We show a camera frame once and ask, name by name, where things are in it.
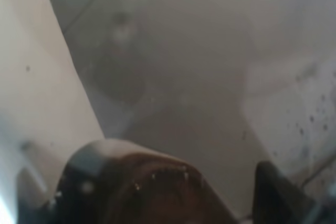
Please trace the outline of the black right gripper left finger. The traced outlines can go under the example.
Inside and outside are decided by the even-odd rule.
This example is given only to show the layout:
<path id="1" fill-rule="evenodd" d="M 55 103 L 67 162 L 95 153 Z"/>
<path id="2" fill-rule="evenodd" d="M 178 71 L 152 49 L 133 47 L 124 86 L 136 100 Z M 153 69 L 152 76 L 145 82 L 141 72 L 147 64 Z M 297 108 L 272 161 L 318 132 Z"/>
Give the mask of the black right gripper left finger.
<path id="1" fill-rule="evenodd" d="M 187 162 L 123 140 L 74 152 L 62 173 L 53 223 L 236 223 Z"/>

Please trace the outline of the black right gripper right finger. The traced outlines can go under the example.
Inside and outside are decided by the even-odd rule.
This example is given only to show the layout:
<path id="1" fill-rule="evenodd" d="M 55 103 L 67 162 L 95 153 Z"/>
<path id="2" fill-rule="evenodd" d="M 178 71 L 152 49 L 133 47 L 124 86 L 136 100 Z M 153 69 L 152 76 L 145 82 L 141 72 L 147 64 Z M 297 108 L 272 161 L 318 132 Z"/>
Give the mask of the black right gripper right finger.
<path id="1" fill-rule="evenodd" d="M 255 170 L 251 215 L 253 223 L 322 223 L 323 206 L 264 161 Z"/>

